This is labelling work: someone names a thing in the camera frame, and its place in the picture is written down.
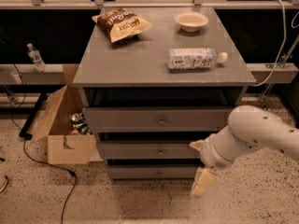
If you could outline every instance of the white bowl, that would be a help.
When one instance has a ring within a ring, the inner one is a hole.
[[[193,33],[208,23],[208,17],[195,11],[181,12],[175,16],[180,28],[186,32]]]

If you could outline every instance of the cable on floor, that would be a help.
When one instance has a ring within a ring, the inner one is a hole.
[[[19,77],[20,77],[20,79],[21,79],[21,84],[24,85],[23,80],[22,80],[22,77],[21,77],[21,73],[20,73],[18,67],[16,66],[16,64],[13,64],[13,65],[14,65],[14,67],[16,68],[16,70],[18,71]],[[16,106],[15,108],[16,108],[16,109],[17,109],[17,108],[20,108],[20,107],[22,106],[22,104],[25,102],[25,99],[26,99],[26,93],[24,93],[24,95],[23,95],[23,100],[21,101],[21,103],[20,103],[18,106]],[[15,122],[15,120],[13,119],[13,113],[11,113],[10,119],[11,119],[11,121],[14,123],[14,125],[15,125],[16,127],[18,127],[18,128],[21,130],[21,127],[20,127],[20,126]],[[71,171],[71,170],[67,169],[67,168],[63,168],[63,167],[59,167],[59,166],[55,166],[55,165],[49,164],[49,163],[44,162],[44,161],[37,161],[37,160],[35,160],[34,158],[32,158],[32,157],[27,153],[27,150],[26,150],[26,138],[25,138],[25,137],[24,137],[24,141],[23,141],[23,151],[24,151],[25,155],[27,156],[27,158],[30,159],[31,161],[34,161],[34,162],[37,162],[37,163],[40,163],[40,164],[43,164],[43,165],[48,165],[48,166],[50,166],[50,167],[52,167],[52,168],[56,168],[56,169],[60,169],[60,170],[67,171],[69,174],[71,174],[72,177],[75,178],[75,182],[74,182],[74,184],[73,184],[73,188],[70,190],[70,192],[68,193],[68,195],[67,195],[67,197],[66,197],[66,199],[65,199],[65,201],[64,201],[64,207],[63,207],[63,211],[62,211],[62,215],[61,215],[61,224],[63,224],[63,223],[64,223],[64,210],[65,210],[66,204],[67,204],[67,202],[68,202],[68,200],[69,200],[71,194],[73,193],[73,191],[74,191],[74,189],[75,189],[75,186],[76,186],[76,184],[77,184],[77,182],[78,182],[78,178],[77,178],[76,173],[75,173],[74,171]]]

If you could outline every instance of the box flap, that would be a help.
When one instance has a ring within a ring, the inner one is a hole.
[[[78,70],[78,64],[63,64],[64,77],[67,85],[72,85],[76,72]]]
[[[37,124],[32,142],[49,134],[70,134],[72,131],[70,117],[77,112],[67,86],[57,90],[48,100],[45,113]]]

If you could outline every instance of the black cable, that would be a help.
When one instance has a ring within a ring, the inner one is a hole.
[[[4,46],[7,46],[7,44],[2,39],[0,39],[0,41]]]
[[[24,139],[24,143],[23,143],[23,150],[24,150],[24,153],[25,155],[32,161],[35,161],[37,163],[40,163],[40,164],[44,164],[44,165],[48,165],[50,167],[53,167],[53,168],[57,168],[57,169],[61,169],[61,170],[64,170],[64,171],[67,171],[69,174],[71,174],[71,176],[73,176],[75,178],[75,182],[74,182],[74,185],[73,185],[73,188],[71,189],[71,191],[68,193],[65,201],[64,201],[64,207],[63,207],[63,211],[62,211],[62,216],[61,216],[61,223],[63,224],[64,223],[64,210],[65,210],[65,207],[66,207],[66,203],[69,199],[69,197],[71,196],[73,190],[75,189],[75,186],[77,184],[77,176],[76,176],[76,173],[74,171],[71,171],[69,169],[66,169],[66,168],[63,168],[63,167],[59,167],[59,166],[55,166],[55,165],[52,165],[52,164],[49,164],[47,162],[44,162],[44,161],[37,161],[35,160],[34,158],[32,158],[26,151],[26,139]]]
[[[21,84],[24,85],[23,83],[23,80],[21,78],[21,73],[18,69],[18,67],[16,66],[16,64],[13,64],[14,67],[16,68],[16,70],[18,71],[19,73],[19,77],[21,79]],[[23,97],[23,100],[22,102],[16,106],[15,108],[20,108],[21,105],[23,105],[23,103],[25,102],[25,99],[26,99],[26,93],[24,93],[24,97]],[[21,130],[21,127],[15,122],[15,120],[13,119],[13,113],[11,113],[11,116],[10,116],[10,119],[11,121],[14,123],[14,125],[16,125],[20,130]],[[65,210],[65,207],[66,207],[66,204],[67,204],[67,201],[69,200],[69,197],[71,196],[71,194],[73,193],[74,189],[75,189],[75,186],[78,182],[78,179],[77,179],[77,176],[76,176],[76,173],[74,171],[71,171],[69,169],[66,169],[66,168],[63,168],[63,167],[59,167],[59,166],[55,166],[55,165],[52,165],[52,164],[49,164],[47,162],[44,162],[44,161],[37,161],[35,160],[34,158],[32,158],[26,151],[26,139],[24,138],[24,143],[23,143],[23,151],[25,153],[25,155],[31,160],[31,161],[35,161],[37,163],[40,163],[40,164],[43,164],[43,165],[48,165],[50,167],[53,167],[53,168],[57,168],[57,169],[61,169],[61,170],[64,170],[64,171],[67,171],[69,174],[71,174],[71,176],[73,176],[75,178],[75,182],[74,182],[74,185],[73,185],[73,188],[70,190],[70,192],[68,193],[65,201],[64,201],[64,207],[63,207],[63,211],[62,211],[62,215],[61,215],[61,224],[64,223],[64,210]]]
[[[24,82],[23,82],[23,80],[22,80],[22,77],[21,77],[21,72],[20,72],[20,70],[18,69],[18,67],[17,67],[17,65],[16,64],[13,64],[13,66],[16,68],[16,70],[17,70],[17,72],[18,72],[18,74],[19,74],[19,77],[20,77],[20,80],[21,80],[21,84],[22,85],[24,85]],[[22,99],[22,101],[21,101],[21,103],[18,105],[18,106],[16,106],[15,108],[17,109],[17,108],[20,108],[23,104],[24,104],[24,102],[25,102],[25,100],[26,100],[26,93],[24,93],[23,94],[23,99]],[[13,119],[13,112],[10,114],[10,119],[11,119],[11,121],[21,130],[21,127],[15,122],[15,120]]]

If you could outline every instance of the open cardboard box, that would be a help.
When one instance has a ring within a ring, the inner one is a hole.
[[[63,69],[67,88],[72,96],[75,107],[78,109],[78,111],[81,111],[83,109],[83,103],[78,92],[78,87],[73,84],[73,80],[78,70],[78,64],[63,64]]]
[[[32,138],[35,142],[48,137],[48,163],[83,164],[101,160],[94,135],[69,135],[72,132],[70,117],[78,112],[81,110],[76,108],[67,85],[50,96]]]

